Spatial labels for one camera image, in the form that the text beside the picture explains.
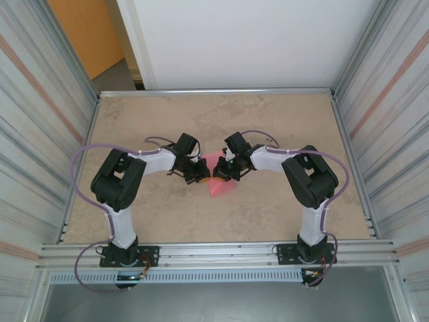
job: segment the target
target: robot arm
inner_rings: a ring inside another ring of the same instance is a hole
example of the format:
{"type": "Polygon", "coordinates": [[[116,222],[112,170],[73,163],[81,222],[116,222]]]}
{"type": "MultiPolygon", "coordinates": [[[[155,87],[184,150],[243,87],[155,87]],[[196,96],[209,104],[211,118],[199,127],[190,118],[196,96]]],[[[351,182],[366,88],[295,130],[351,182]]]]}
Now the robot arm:
{"type": "MultiPolygon", "coordinates": [[[[295,197],[304,206],[298,251],[304,262],[313,262],[327,243],[327,236],[320,230],[323,207],[339,183],[329,165],[314,154],[280,154],[267,146],[252,147],[239,132],[225,142],[225,157],[219,158],[213,176],[225,181],[239,181],[251,170],[284,173],[295,197]]],[[[303,150],[317,151],[314,146],[306,146],[303,150]]]]}
{"type": "Polygon", "coordinates": [[[177,143],[163,146],[153,154],[112,150],[107,156],[91,183],[91,191],[109,210],[106,215],[111,216],[115,232],[109,247],[115,261],[127,266],[137,257],[138,239],[131,220],[131,204],[144,176],[158,171],[178,171],[187,184],[210,178],[206,160],[191,156],[196,143],[195,138],[183,133],[177,143]]]}

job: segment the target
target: white wall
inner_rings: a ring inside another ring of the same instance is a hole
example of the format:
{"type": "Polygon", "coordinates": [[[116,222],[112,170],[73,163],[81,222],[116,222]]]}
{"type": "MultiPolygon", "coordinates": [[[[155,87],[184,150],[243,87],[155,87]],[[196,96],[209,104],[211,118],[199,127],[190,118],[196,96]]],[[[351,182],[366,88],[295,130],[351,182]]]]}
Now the white wall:
{"type": "Polygon", "coordinates": [[[118,0],[147,89],[331,87],[379,0],[118,0]]]}

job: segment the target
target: wire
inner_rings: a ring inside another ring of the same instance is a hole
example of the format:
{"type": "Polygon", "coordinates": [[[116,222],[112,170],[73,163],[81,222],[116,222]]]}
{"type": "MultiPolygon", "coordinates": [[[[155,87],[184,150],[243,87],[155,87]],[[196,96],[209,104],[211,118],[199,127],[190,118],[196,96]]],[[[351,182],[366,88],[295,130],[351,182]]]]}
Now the wire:
{"type": "Polygon", "coordinates": [[[329,233],[329,232],[324,230],[324,222],[325,222],[326,212],[328,211],[328,206],[335,199],[337,199],[340,195],[342,195],[342,193],[346,190],[346,188],[348,187],[348,185],[350,183],[349,169],[347,168],[347,166],[344,164],[343,161],[341,161],[338,158],[336,158],[335,156],[332,156],[332,155],[325,153],[325,152],[313,151],[313,150],[292,150],[292,151],[289,151],[289,150],[273,150],[270,148],[268,148],[267,151],[274,153],[274,154],[314,154],[317,156],[324,156],[324,157],[331,159],[331,160],[335,161],[336,163],[338,163],[341,166],[341,168],[343,168],[343,170],[346,174],[346,181],[345,181],[344,185],[341,187],[341,189],[339,190],[339,192],[337,192],[332,198],[330,198],[323,206],[322,215],[320,218],[320,230],[325,235],[333,238],[333,240],[334,240],[334,256],[332,257],[332,260],[330,261],[328,267],[322,273],[322,275],[320,275],[316,280],[314,280],[313,282],[308,284],[308,286],[312,286],[312,285],[316,284],[317,282],[319,282],[320,280],[322,280],[326,276],[326,274],[330,271],[330,269],[332,268],[332,265],[335,262],[336,254],[338,253],[338,240],[336,239],[336,237],[333,233],[329,233]]]}
{"type": "Polygon", "coordinates": [[[326,268],[326,259],[324,255],[320,255],[320,261],[322,262],[322,269],[324,270],[326,268]]]}
{"type": "Polygon", "coordinates": [[[152,141],[152,140],[163,140],[163,141],[166,141],[168,143],[175,144],[174,141],[172,141],[170,139],[163,138],[162,136],[148,136],[147,138],[145,138],[145,143],[155,144],[159,149],[162,148],[161,144],[159,144],[156,141],[152,141]]]}
{"type": "Polygon", "coordinates": [[[189,159],[196,158],[197,156],[200,155],[200,152],[201,152],[200,142],[197,140],[196,143],[198,144],[198,151],[196,152],[196,154],[194,156],[188,156],[189,159]]]}
{"type": "Polygon", "coordinates": [[[97,246],[97,247],[95,248],[95,252],[96,252],[98,255],[103,255],[103,253],[102,253],[102,252],[99,252],[99,247],[103,248],[102,246],[97,246]]]}
{"type": "Polygon", "coordinates": [[[172,176],[175,174],[176,176],[179,176],[180,178],[184,178],[185,176],[181,175],[179,172],[176,172],[174,170],[171,170],[169,173],[167,173],[168,176],[172,176]]]}
{"type": "MultiPolygon", "coordinates": [[[[166,141],[170,144],[175,144],[175,141],[172,141],[172,140],[167,139],[167,138],[163,138],[162,136],[148,136],[147,138],[145,138],[145,143],[155,144],[159,149],[162,148],[162,145],[159,144],[158,142],[152,141],[152,140],[163,140],[163,141],[166,141]]],[[[188,156],[189,159],[192,159],[192,158],[199,156],[199,154],[201,152],[200,142],[197,140],[196,143],[198,144],[198,151],[197,151],[195,156],[188,156]]]]}
{"type": "Polygon", "coordinates": [[[79,154],[83,153],[84,151],[87,151],[89,149],[92,148],[110,148],[110,149],[117,149],[117,150],[121,150],[124,151],[126,153],[129,154],[135,154],[135,155],[142,155],[142,156],[149,156],[152,154],[157,154],[159,152],[159,150],[153,150],[153,151],[143,151],[143,152],[134,152],[131,150],[128,150],[126,148],[122,148],[121,146],[116,146],[114,144],[106,144],[106,143],[97,143],[97,144],[90,144],[88,146],[83,146],[81,147],[79,150],[76,151],[76,153],[73,154],[72,158],[70,159],[70,165],[68,167],[68,177],[70,179],[70,182],[72,184],[72,187],[74,189],[74,191],[76,191],[76,194],[82,198],[83,200],[85,200],[87,203],[89,203],[90,205],[93,205],[97,208],[100,208],[101,210],[103,210],[106,215],[107,215],[107,219],[109,220],[109,225],[110,225],[110,231],[111,231],[111,235],[107,240],[103,240],[103,241],[98,241],[97,243],[93,243],[87,247],[85,247],[78,255],[78,257],[76,258],[76,261],[74,263],[74,277],[76,278],[76,280],[78,281],[78,283],[85,287],[87,290],[90,290],[91,292],[95,292],[95,293],[101,293],[101,294],[109,294],[109,293],[118,293],[118,292],[123,292],[124,290],[126,290],[126,288],[124,288],[123,290],[97,290],[95,288],[92,288],[88,285],[86,285],[79,277],[78,275],[78,264],[79,264],[79,260],[80,258],[83,256],[83,254],[91,249],[92,247],[94,247],[95,245],[103,245],[103,244],[108,244],[110,242],[112,242],[115,239],[115,226],[113,225],[113,219],[112,219],[112,215],[110,214],[110,211],[107,209],[107,207],[100,205],[99,203],[96,203],[92,200],[90,200],[87,196],[85,196],[82,191],[79,190],[76,181],[74,180],[74,161],[76,160],[76,158],[79,156],[79,154]]]}
{"type": "Polygon", "coordinates": [[[273,253],[274,255],[278,256],[278,253],[273,252],[273,249],[276,247],[277,245],[274,245],[273,248],[271,249],[271,253],[273,253]]]}
{"type": "Polygon", "coordinates": [[[259,131],[258,129],[248,129],[246,131],[241,132],[241,135],[246,134],[246,133],[259,133],[259,134],[263,134],[267,138],[269,138],[272,142],[275,143],[275,146],[273,146],[271,144],[268,144],[267,146],[269,146],[271,148],[275,148],[275,149],[279,149],[280,148],[279,142],[271,134],[268,134],[268,133],[266,133],[264,131],[259,131]]]}

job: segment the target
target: black mounting plate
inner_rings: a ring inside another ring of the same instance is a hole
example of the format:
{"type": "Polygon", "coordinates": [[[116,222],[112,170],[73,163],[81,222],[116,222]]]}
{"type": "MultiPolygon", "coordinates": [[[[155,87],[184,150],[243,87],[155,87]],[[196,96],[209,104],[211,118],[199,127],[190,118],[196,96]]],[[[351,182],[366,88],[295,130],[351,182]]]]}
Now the black mounting plate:
{"type": "Polygon", "coordinates": [[[298,244],[278,244],[275,245],[277,252],[277,259],[279,265],[297,265],[297,264],[315,264],[320,265],[322,261],[320,260],[321,255],[324,256],[326,260],[326,265],[329,265],[332,257],[334,256],[334,244],[326,243],[320,252],[319,256],[311,262],[305,262],[301,258],[301,255],[298,252],[298,244]]]}
{"type": "MultiPolygon", "coordinates": [[[[139,254],[145,254],[150,259],[150,266],[158,266],[158,260],[160,259],[160,247],[159,246],[140,246],[137,247],[137,257],[139,254]]],[[[121,263],[114,261],[113,255],[109,250],[108,246],[103,246],[100,259],[100,267],[145,267],[146,264],[142,260],[136,260],[133,265],[124,266],[121,263]]]]}

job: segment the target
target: floor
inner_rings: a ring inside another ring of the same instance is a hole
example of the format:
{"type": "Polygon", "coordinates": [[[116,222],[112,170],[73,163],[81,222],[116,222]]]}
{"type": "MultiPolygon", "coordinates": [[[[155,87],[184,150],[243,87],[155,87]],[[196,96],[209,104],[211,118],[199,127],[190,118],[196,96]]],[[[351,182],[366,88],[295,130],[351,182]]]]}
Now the floor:
{"type": "MultiPolygon", "coordinates": [[[[182,132],[201,142],[203,154],[220,151],[236,131],[260,129],[276,137],[283,148],[307,144],[347,157],[327,95],[209,95],[188,97],[109,97],[101,101],[91,143],[108,142],[131,150],[150,150],[147,136],[177,140],[182,132]]],[[[259,135],[246,137],[254,145],[259,135]]],[[[94,198],[90,182],[108,149],[88,152],[79,187],[94,198]]],[[[330,164],[344,183],[344,173],[330,164]]],[[[255,171],[225,195],[211,197],[207,184],[186,185],[178,176],[157,172],[146,176],[132,205],[133,225],[143,243],[262,242],[295,240],[302,222],[286,177],[255,171]]],[[[352,180],[331,206],[327,230],[340,239],[369,238],[352,180]]],[[[87,244],[106,240],[107,221],[94,207],[77,198],[65,242],[87,244]]]]}
{"type": "Polygon", "coordinates": [[[95,87],[101,91],[135,91],[133,79],[125,59],[93,79],[95,87]]]}
{"type": "Polygon", "coordinates": [[[318,290],[296,282],[144,284],[109,296],[52,285],[42,321],[399,320],[382,267],[334,267],[318,290]]]}

